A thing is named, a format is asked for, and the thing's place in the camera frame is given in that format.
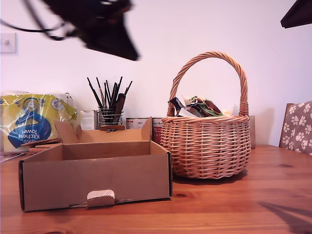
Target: chair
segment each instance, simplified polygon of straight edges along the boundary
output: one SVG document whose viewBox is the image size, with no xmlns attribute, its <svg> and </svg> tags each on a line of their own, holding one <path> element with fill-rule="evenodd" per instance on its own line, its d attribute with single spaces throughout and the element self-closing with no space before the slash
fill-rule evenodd
<svg viewBox="0 0 312 234">
<path fill-rule="evenodd" d="M 279 147 L 312 156 L 312 101 L 287 103 Z"/>
</svg>

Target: black cord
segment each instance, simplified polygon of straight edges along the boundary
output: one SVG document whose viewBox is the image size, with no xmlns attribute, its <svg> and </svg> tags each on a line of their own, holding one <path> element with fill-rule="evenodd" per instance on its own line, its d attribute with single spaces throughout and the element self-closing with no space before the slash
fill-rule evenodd
<svg viewBox="0 0 312 234">
<path fill-rule="evenodd" d="M 16 30 L 20 30 L 20 31 L 23 31 L 23 32 L 28 32 L 28 33 L 44 33 L 44 32 L 50 32 L 50 31 L 55 31 L 55 30 L 58 30 L 60 29 L 61 27 L 63 27 L 65 25 L 65 22 L 53 27 L 53 28 L 49 28 L 49 29 L 43 29 L 43 30 L 36 30 L 36 29 L 25 29 L 25 28 L 19 28 L 19 27 L 16 27 L 14 25 L 11 25 L 9 23 L 7 23 L 6 21 L 0 19 L 0 23 L 7 26 L 7 27 L 10 27 L 10 28 L 14 28 Z"/>
<path fill-rule="evenodd" d="M 64 40 L 66 39 L 66 37 L 58 37 L 58 36 L 53 36 L 53 35 L 50 35 L 49 31 L 45 31 L 45 26 L 43 25 L 42 21 L 39 19 L 39 17 L 37 16 L 37 14 L 35 13 L 35 10 L 33 9 L 31 3 L 29 2 L 29 0 L 24 0 L 24 3 L 29 11 L 29 13 L 31 14 L 31 16 L 33 17 L 33 19 L 35 20 L 37 26 L 43 30 L 43 33 L 53 39 L 53 40 Z"/>
</svg>

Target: black paintbrush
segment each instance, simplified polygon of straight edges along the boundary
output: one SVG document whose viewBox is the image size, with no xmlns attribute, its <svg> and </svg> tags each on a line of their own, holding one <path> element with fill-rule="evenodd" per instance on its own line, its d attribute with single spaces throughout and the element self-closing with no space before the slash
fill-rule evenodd
<svg viewBox="0 0 312 234">
<path fill-rule="evenodd" d="M 122 77 L 120 77 L 120 81 L 119 81 L 119 84 L 118 84 L 118 92 L 119 93 L 119 88 L 120 88 L 120 85 L 121 85 L 121 81 L 122 81 Z"/>
<path fill-rule="evenodd" d="M 114 83 L 114 88 L 113 88 L 113 92 L 112 92 L 112 99 L 111 99 L 111 105 L 110 105 L 110 108 L 112 109 L 113 108 L 113 104 L 114 104 L 114 99 L 115 99 L 115 92 L 116 92 L 116 82 Z"/>
<path fill-rule="evenodd" d="M 100 84 L 99 84 L 98 78 L 97 78 L 97 84 L 98 84 L 99 92 L 100 92 L 100 94 L 101 94 L 101 99 L 102 99 L 103 107 L 106 108 L 106 107 L 105 107 L 105 106 L 106 106 L 106 103 L 105 103 L 105 101 L 104 101 L 104 95 L 103 95 L 101 86 L 100 86 Z"/>
<path fill-rule="evenodd" d="M 105 96 L 104 96 L 104 100 L 105 100 L 105 105 L 106 105 L 106 108 L 107 108 L 107 103 L 109 103 L 109 97 L 108 97 L 108 94 L 107 94 L 107 89 L 106 89 L 106 83 L 104 82 L 104 88 L 105 88 L 105 90 L 104 90 L 104 94 L 105 94 Z"/>
<path fill-rule="evenodd" d="M 91 90 L 92 90 L 92 92 L 93 92 L 93 94 L 94 94 L 94 97 L 96 98 L 96 100 L 97 100 L 97 104 L 98 104 L 98 106 L 100 107 L 100 109 L 103 109 L 103 105 L 102 105 L 102 103 L 101 103 L 101 101 L 99 100 L 99 98 L 98 98 L 98 95 L 97 95 L 97 93 L 96 93 L 96 91 L 94 90 L 94 88 L 92 87 L 92 84 L 91 84 L 91 82 L 90 82 L 90 80 L 89 80 L 89 78 L 87 77 L 87 79 L 88 79 L 88 81 L 89 81 L 89 86 L 90 86 L 90 88 L 91 88 Z"/>
<path fill-rule="evenodd" d="M 129 89 L 130 89 L 131 84 L 132 84 L 132 81 L 130 82 L 130 84 L 129 84 L 128 88 L 126 88 L 125 95 L 127 95 L 128 91 L 129 91 Z"/>
<path fill-rule="evenodd" d="M 107 91 L 108 91 L 108 96 L 109 96 L 109 102 L 110 102 L 110 100 L 112 99 L 112 96 L 111 96 L 111 92 L 109 91 L 109 86 L 108 86 L 107 80 L 106 80 L 106 86 L 107 86 Z"/>
</svg>

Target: red can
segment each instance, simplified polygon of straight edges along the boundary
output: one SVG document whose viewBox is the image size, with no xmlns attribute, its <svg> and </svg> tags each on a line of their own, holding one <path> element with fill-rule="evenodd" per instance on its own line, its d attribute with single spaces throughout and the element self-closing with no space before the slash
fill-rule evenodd
<svg viewBox="0 0 312 234">
<path fill-rule="evenodd" d="M 162 118 L 153 118 L 153 136 L 152 140 L 157 144 L 160 144 L 161 139 L 161 127 L 162 127 Z"/>
</svg>

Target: woven basket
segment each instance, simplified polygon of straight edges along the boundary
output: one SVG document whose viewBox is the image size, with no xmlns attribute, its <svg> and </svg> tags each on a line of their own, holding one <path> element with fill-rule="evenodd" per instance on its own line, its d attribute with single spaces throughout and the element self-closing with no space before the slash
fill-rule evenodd
<svg viewBox="0 0 312 234">
<path fill-rule="evenodd" d="M 238 116 L 175 117 L 170 103 L 167 117 L 162 119 L 161 145 L 172 153 L 173 171 L 188 178 L 230 177 L 242 171 L 251 151 L 248 126 L 247 78 L 241 66 L 221 52 L 206 52 L 185 64 L 174 79 L 170 99 L 186 71 L 206 58 L 227 61 L 240 78 L 240 106 Z"/>
</svg>

